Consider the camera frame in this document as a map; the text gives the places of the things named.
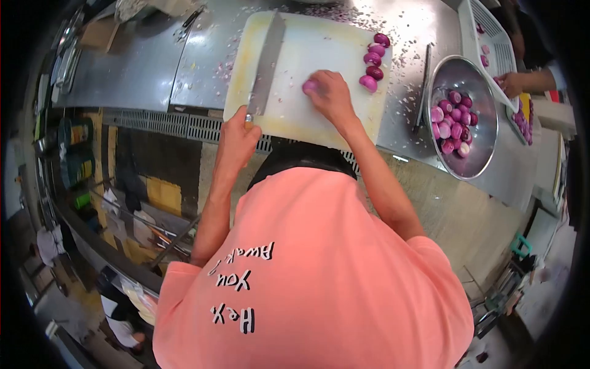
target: right hand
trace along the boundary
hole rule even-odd
[[[355,125],[354,122],[361,125],[350,101],[348,85],[340,73],[318,70],[309,79],[317,81],[319,87],[315,91],[305,90],[303,93],[311,98],[313,106],[336,127],[341,135],[344,136],[344,131],[350,128],[350,125]]]

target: countertop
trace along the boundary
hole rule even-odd
[[[108,106],[168,111],[172,106],[223,109],[231,69],[248,17],[257,11],[314,15],[389,34],[394,59],[386,108],[377,145],[401,158],[415,159],[445,171],[427,128],[411,132],[419,103],[428,43],[431,67],[444,57],[461,54],[457,0],[353,0],[327,7],[288,0],[209,2],[188,36],[172,34],[183,19],[144,19],[121,54],[83,51],[74,86],[63,106]],[[113,46],[120,42],[117,34]],[[496,105],[499,137],[487,169],[471,184],[508,206],[525,211],[533,190],[540,124],[535,119],[533,146],[524,146],[512,131],[501,104]]]

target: metal bowl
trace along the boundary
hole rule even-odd
[[[478,123],[471,126],[471,151],[469,156],[462,158],[456,151],[443,154],[432,133],[430,108],[442,99],[448,99],[451,90],[467,94],[473,101],[471,111],[478,115]],[[498,138],[498,115],[494,97],[490,87],[479,69],[469,60],[460,55],[449,55],[442,59],[434,69],[427,87],[424,104],[424,116],[438,157],[447,171],[454,177],[468,181],[479,176],[491,161]]]

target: cutting board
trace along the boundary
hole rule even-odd
[[[271,11],[255,13],[246,22],[225,99],[225,120],[241,105],[248,104],[271,15]],[[388,65],[381,68],[383,80],[377,92],[370,94],[358,81],[365,74],[363,56],[367,45],[373,42],[372,32],[328,19],[280,15],[286,24],[283,46],[274,68],[266,111],[262,116],[254,116],[254,124],[260,126],[265,135],[350,150],[334,126],[314,109],[301,90],[310,74],[328,69],[340,72],[348,83],[355,113],[375,143],[385,106],[391,48],[383,57]]]

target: person in white shirt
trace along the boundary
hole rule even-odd
[[[104,267],[96,281],[96,289],[100,294],[107,323],[115,337],[123,346],[138,353],[146,337],[144,333],[136,332],[128,320],[130,315],[137,315],[137,308],[123,292],[112,285],[116,276],[113,269]]]

